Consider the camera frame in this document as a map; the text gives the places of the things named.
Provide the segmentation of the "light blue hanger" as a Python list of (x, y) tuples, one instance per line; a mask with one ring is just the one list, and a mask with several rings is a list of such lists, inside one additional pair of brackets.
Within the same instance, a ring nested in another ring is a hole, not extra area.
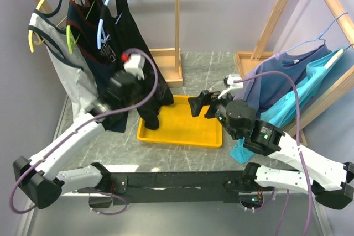
[[(105, 0), (104, 1), (104, 6), (108, 6), (110, 0)], [(97, 37), (96, 37), (96, 40), (97, 40), (97, 48), (99, 50), (101, 50), (102, 48), (102, 45), (104, 43), (106, 43), (106, 41), (108, 40), (108, 38), (110, 37), (109, 34), (106, 34), (105, 33), (105, 30), (103, 28), (103, 25), (104, 25), (104, 20), (102, 18), (99, 19), (99, 22), (98, 22), (98, 28), (97, 28)]]

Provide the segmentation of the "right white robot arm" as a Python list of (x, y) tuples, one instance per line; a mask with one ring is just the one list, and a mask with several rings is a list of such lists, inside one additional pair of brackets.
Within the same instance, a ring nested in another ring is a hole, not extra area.
[(280, 170), (249, 162), (239, 181), (231, 181), (227, 188), (239, 192), (253, 192), (261, 187), (275, 187), (314, 195), (318, 203), (328, 208), (344, 209), (353, 201), (353, 163), (332, 161), (313, 150), (298, 145), (288, 133), (256, 118), (256, 110), (243, 100), (234, 101), (228, 93), (202, 91), (188, 98), (193, 117), (208, 106), (204, 117), (215, 118), (233, 140), (243, 140), (251, 152), (291, 166)]

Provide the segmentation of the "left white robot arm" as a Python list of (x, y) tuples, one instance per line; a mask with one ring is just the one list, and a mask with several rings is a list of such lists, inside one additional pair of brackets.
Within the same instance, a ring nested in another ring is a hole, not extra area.
[(63, 194), (82, 188), (110, 192), (111, 172), (99, 162), (70, 171), (62, 168), (101, 133), (125, 131), (128, 111), (146, 102), (144, 82), (142, 70), (116, 72), (103, 94), (62, 135), (37, 154), (28, 159), (21, 156), (13, 163), (15, 188), (21, 189), (39, 209), (49, 207)]

